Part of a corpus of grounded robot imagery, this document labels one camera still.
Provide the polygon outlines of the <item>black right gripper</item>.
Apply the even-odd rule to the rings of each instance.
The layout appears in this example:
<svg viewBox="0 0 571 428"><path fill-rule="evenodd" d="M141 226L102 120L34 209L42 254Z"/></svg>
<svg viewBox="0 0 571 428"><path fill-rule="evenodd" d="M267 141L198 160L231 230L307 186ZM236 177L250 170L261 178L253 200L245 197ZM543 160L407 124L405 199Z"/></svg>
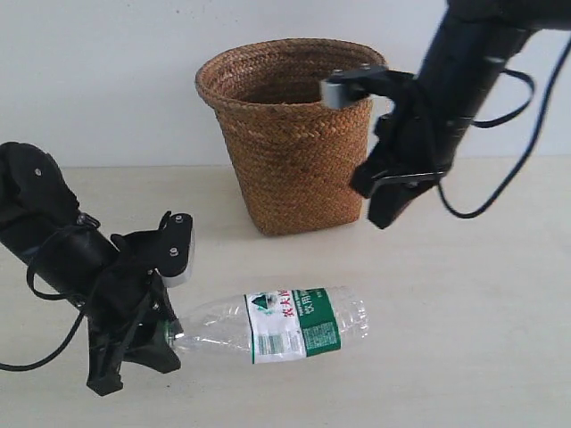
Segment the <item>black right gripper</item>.
<svg viewBox="0 0 571 428"><path fill-rule="evenodd" d="M442 73L376 73L370 80L369 92L394 107L377 121L377 145L350 187L370 199L368 220L385 229L451 169L468 129L468 99L463 80Z"/></svg>

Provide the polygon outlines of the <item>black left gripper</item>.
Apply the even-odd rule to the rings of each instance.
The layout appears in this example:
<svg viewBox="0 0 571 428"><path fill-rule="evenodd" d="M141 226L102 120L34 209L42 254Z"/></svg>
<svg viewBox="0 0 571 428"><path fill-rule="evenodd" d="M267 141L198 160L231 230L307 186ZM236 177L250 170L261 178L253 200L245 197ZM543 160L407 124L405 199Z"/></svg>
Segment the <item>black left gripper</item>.
<svg viewBox="0 0 571 428"><path fill-rule="evenodd" d="M163 280L168 246L160 234L111 235L112 259L96 273L86 304L87 387L99 396L123 388L120 367L126 362L161 374L181 368L175 340L184 332L172 320ZM128 345L126 330L138 325Z"/></svg>

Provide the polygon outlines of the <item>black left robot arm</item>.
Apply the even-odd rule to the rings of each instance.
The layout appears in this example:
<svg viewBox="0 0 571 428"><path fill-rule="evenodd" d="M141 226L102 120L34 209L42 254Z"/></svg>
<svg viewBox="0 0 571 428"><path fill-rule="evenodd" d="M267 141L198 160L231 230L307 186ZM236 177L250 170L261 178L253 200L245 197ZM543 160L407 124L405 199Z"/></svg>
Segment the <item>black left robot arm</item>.
<svg viewBox="0 0 571 428"><path fill-rule="evenodd" d="M182 333L169 290L183 284L194 258L194 219L166 212L154 229L105 236L80 208L55 159L33 144L1 146L1 243L26 266L26 283L45 281L45 301L77 312L85 325L87 387L121 390L129 362L162 374L180 369L173 342Z"/></svg>

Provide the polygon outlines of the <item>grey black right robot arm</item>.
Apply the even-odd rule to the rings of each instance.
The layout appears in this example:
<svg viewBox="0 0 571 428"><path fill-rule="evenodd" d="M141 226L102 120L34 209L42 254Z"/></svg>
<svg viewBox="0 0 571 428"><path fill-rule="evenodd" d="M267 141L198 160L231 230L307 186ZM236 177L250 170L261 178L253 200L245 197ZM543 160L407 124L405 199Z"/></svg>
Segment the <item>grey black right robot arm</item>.
<svg viewBox="0 0 571 428"><path fill-rule="evenodd" d="M476 119L501 74L534 85L507 66L534 34L569 29L568 1L450 1L417 74L376 66L341 78L351 101L379 95L394 103L351 178L369 201L368 220L387 228L421 194L441 188L469 127L493 128L520 114Z"/></svg>

